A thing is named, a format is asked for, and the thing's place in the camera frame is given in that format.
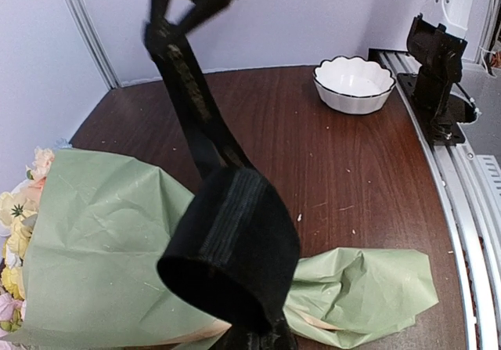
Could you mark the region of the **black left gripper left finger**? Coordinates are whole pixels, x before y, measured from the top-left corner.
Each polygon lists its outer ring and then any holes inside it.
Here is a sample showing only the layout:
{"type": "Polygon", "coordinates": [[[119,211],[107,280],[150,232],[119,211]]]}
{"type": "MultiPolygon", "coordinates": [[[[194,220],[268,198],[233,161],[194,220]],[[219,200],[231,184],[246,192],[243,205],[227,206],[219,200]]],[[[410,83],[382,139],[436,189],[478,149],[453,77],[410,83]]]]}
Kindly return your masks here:
{"type": "Polygon", "coordinates": [[[211,346],[211,350],[259,350],[260,348],[260,337],[241,327],[230,327],[211,346]]]}

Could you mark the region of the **pale pink rose stem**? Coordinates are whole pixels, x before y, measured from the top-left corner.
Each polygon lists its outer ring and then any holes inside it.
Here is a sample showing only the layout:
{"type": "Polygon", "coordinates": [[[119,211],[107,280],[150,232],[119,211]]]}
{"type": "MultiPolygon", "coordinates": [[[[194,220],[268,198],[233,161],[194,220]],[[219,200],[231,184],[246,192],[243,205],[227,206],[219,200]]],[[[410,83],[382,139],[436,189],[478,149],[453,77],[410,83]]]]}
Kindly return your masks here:
{"type": "Polygon", "coordinates": [[[1,294],[1,336],[19,330],[25,316],[26,302],[16,300],[11,294],[1,294]]]}

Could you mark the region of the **green wrapping paper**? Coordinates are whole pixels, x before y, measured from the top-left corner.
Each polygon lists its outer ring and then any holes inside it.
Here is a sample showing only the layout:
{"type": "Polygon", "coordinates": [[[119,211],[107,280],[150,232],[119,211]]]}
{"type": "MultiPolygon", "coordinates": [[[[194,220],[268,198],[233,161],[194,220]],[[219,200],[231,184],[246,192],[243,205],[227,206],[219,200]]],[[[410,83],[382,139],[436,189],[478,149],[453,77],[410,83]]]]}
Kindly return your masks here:
{"type": "MultiPolygon", "coordinates": [[[[132,157],[56,154],[23,264],[14,347],[209,349],[230,327],[186,303],[157,263],[196,194],[132,157]]],[[[337,248],[299,254],[283,306],[291,332],[340,348],[410,327],[438,303],[428,256],[337,248]]]]}

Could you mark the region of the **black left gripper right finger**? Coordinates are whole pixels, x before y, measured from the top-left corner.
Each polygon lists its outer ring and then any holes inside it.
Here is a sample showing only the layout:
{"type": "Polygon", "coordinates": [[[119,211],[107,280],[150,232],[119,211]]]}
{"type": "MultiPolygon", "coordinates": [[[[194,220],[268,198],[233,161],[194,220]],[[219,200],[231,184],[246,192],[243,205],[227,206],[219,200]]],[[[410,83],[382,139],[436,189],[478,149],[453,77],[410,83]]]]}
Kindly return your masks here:
{"type": "Polygon", "coordinates": [[[298,350],[297,340],[285,318],[277,320],[272,329],[261,336],[262,350],[298,350]]]}

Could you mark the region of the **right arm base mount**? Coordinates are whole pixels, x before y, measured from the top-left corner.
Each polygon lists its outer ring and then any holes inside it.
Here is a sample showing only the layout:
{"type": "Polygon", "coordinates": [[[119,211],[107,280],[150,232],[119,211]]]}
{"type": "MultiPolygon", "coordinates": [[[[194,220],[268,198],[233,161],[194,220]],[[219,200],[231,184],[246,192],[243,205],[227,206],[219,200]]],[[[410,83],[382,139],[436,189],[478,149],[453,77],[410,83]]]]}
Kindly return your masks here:
{"type": "Polygon", "coordinates": [[[476,119],[469,102],[452,94],[449,85],[430,75],[400,73],[397,81],[430,145],[455,146],[466,142],[460,124],[476,119]]]}

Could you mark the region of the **cream fake flower bunch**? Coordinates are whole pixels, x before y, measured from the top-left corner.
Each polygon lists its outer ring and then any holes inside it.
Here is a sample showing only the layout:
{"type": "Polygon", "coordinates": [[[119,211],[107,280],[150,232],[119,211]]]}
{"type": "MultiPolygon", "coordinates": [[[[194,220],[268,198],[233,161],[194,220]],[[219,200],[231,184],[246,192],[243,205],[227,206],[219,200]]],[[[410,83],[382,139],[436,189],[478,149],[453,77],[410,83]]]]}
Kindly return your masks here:
{"type": "Polygon", "coordinates": [[[23,264],[38,217],[38,205],[19,189],[1,193],[2,287],[24,301],[23,264]]]}

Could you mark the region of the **pink fake flower stem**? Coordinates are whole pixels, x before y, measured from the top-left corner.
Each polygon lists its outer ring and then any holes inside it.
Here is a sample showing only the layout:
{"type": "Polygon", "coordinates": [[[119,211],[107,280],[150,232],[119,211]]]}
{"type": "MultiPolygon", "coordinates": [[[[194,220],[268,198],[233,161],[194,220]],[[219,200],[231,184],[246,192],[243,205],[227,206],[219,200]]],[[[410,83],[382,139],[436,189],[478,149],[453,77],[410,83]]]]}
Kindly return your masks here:
{"type": "Polygon", "coordinates": [[[49,148],[37,147],[34,150],[32,168],[27,168],[29,184],[23,189],[24,194],[33,201],[39,202],[45,186],[47,175],[50,171],[55,153],[49,148]]]}

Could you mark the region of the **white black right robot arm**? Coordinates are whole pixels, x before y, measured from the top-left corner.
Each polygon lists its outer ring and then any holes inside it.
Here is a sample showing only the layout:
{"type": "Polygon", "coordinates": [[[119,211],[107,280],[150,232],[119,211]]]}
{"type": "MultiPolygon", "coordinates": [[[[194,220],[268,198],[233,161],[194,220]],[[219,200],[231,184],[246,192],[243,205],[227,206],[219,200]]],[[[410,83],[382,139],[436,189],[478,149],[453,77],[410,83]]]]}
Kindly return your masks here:
{"type": "MultiPolygon", "coordinates": [[[[151,0],[144,44],[172,100],[186,105],[200,124],[222,119],[186,34],[220,13],[232,0],[151,0]]],[[[445,118],[451,87],[462,77],[462,55],[473,0],[427,0],[413,19],[406,46],[421,65],[415,98],[434,121],[445,118]]],[[[379,110],[396,80],[389,70],[360,57],[323,60],[313,71],[320,99],[345,114],[379,110]]]]}

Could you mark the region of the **black printed ribbon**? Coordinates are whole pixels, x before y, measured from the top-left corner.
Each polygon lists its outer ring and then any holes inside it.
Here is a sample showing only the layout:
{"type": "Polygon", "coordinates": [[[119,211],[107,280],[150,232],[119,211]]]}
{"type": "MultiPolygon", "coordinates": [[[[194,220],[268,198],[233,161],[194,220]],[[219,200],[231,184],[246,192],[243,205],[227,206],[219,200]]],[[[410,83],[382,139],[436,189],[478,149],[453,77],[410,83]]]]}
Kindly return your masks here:
{"type": "Polygon", "coordinates": [[[169,22],[145,26],[202,184],[157,263],[165,286],[193,307],[266,334],[283,319],[300,240],[271,182],[236,141],[188,41],[169,22]]]}

